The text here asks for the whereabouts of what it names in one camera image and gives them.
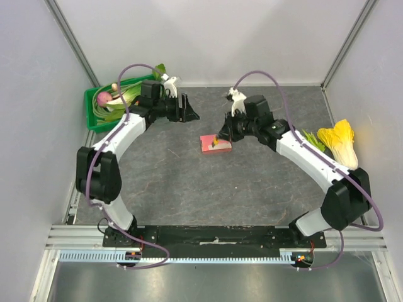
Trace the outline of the yellow utility knife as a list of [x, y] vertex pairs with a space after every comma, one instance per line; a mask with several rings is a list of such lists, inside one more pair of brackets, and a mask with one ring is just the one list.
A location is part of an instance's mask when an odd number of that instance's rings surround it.
[[214, 136], [213, 141], [212, 141], [212, 148], [215, 148], [219, 145], [220, 141], [217, 135]]

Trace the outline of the purple turnip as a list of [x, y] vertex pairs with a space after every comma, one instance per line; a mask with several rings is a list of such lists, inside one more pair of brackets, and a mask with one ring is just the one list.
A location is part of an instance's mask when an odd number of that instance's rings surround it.
[[106, 105], [113, 100], [113, 96], [107, 91], [101, 91], [97, 97], [97, 104], [101, 107], [106, 107]]

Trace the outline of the bok choy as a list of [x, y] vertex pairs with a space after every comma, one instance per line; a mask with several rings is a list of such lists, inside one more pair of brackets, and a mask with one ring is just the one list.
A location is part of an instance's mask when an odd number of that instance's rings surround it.
[[[141, 83], [142, 81], [139, 81], [135, 84], [121, 86], [122, 97], [127, 106], [130, 106], [134, 99], [140, 95]], [[123, 105], [123, 101], [118, 91], [111, 89], [111, 95], [113, 96], [113, 100], [106, 105], [106, 108], [110, 111], [115, 109], [124, 109], [125, 106]]]

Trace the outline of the yellow napa cabbage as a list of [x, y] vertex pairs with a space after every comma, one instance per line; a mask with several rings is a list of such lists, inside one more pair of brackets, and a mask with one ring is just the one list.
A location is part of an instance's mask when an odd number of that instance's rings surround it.
[[317, 136], [332, 152], [338, 164], [352, 170], [358, 168], [358, 158], [353, 147], [355, 133], [346, 119], [338, 121], [333, 128], [320, 128]]

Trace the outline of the pink express box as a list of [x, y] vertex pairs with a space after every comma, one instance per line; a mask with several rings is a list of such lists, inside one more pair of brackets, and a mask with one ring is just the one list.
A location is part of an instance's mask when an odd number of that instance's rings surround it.
[[202, 154], [217, 154], [232, 150], [230, 141], [218, 139], [215, 134], [200, 136], [200, 145]]

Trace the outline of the green leafy vegetable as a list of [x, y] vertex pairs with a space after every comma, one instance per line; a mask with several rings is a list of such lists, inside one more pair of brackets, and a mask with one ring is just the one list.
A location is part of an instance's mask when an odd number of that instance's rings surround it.
[[[164, 66], [164, 64], [159, 64], [157, 66], [155, 66], [155, 69], [157, 69], [156, 71], [152, 71], [152, 75], [153, 75], [153, 79], [155, 81], [161, 81], [161, 76], [166, 73], [166, 68]], [[116, 121], [119, 120], [123, 114], [125, 113], [125, 108], [124, 109], [115, 109], [110, 111], [110, 113], [108, 113], [103, 119], [105, 122], [112, 122], [112, 121]]]

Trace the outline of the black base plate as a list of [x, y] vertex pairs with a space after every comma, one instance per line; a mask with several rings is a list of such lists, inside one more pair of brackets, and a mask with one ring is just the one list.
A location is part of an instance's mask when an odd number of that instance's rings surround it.
[[160, 245], [171, 259], [278, 257], [280, 249], [327, 247], [322, 232], [298, 238], [275, 226], [139, 226], [134, 236]]

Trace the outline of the green plastic crate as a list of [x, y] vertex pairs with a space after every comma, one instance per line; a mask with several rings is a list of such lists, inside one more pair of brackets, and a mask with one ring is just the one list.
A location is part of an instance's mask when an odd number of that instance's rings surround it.
[[[153, 80], [153, 75], [146, 75], [146, 76], [138, 77], [138, 78], [125, 79], [125, 80], [121, 81], [121, 85], [134, 84], [136, 82], [139, 82], [139, 81], [143, 82], [145, 80]], [[94, 96], [95, 92], [101, 87], [103, 87], [103, 86], [88, 89], [87, 91], [84, 92], [84, 106], [85, 106], [85, 109], [86, 109], [86, 124], [87, 124], [87, 128], [88, 128], [88, 130], [92, 130], [95, 133], [102, 133], [102, 132], [110, 131], [120, 121], [120, 119], [119, 119], [119, 120], [116, 120], [116, 121], [103, 123], [102, 120], [98, 119], [94, 115], [94, 113], [93, 113], [93, 105], [92, 105], [91, 100], [92, 100], [92, 97]]]

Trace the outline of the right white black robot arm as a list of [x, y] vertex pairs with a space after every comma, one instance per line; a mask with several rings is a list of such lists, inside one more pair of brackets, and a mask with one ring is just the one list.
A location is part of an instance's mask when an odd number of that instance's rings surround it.
[[290, 129], [287, 120], [276, 120], [266, 98], [262, 95], [246, 97], [232, 92], [231, 111], [225, 116], [218, 138], [232, 143], [246, 136], [286, 157], [308, 174], [325, 192], [320, 208], [294, 219], [289, 227], [289, 242], [304, 247], [311, 236], [333, 228], [344, 230], [371, 209], [368, 174], [361, 168], [351, 170], [325, 154], [316, 156], [312, 145], [296, 129]]

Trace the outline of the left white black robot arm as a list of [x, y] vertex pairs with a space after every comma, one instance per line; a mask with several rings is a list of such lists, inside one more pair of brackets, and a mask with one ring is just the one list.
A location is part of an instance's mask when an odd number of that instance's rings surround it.
[[92, 147], [77, 151], [76, 189], [91, 207], [98, 207], [117, 231], [116, 240], [133, 247], [138, 240], [137, 220], [121, 197], [122, 177], [119, 161], [129, 146], [158, 118], [186, 123], [199, 120], [188, 96], [178, 92], [177, 77], [163, 81], [146, 80], [132, 104], [123, 105], [123, 115], [107, 136]]

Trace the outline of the green celery stalk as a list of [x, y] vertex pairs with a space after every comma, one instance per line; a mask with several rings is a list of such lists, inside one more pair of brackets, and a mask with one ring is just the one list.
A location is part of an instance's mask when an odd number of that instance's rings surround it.
[[312, 132], [308, 133], [304, 129], [302, 129], [302, 133], [311, 145], [320, 150], [322, 153], [326, 152], [327, 147]]

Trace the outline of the aluminium rail frame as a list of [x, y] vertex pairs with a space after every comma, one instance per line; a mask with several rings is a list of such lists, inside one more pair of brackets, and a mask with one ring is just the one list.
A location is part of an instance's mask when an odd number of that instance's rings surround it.
[[[53, 225], [51, 226], [46, 249], [53, 250], [95, 250], [102, 248], [106, 227], [101, 225]], [[346, 252], [387, 251], [387, 244], [380, 232], [371, 232], [355, 227], [343, 231]]]

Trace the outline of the green long beans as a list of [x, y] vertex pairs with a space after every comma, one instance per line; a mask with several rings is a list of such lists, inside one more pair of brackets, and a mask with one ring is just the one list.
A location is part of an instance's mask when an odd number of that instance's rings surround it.
[[111, 83], [109, 86], [103, 86], [103, 87], [99, 88], [99, 89], [95, 92], [95, 94], [94, 94], [94, 96], [92, 97], [92, 100], [91, 100], [92, 105], [93, 105], [93, 113], [94, 113], [94, 115], [95, 115], [98, 119], [102, 120], [103, 123], [106, 123], [103, 118], [104, 118], [108, 113], [110, 113], [110, 111], [107, 110], [106, 107], [101, 107], [101, 106], [99, 106], [99, 105], [97, 104], [96, 97], [97, 97], [97, 95], [98, 95], [101, 91], [107, 91], [108, 93], [111, 94], [111, 85], [112, 85], [112, 83]]

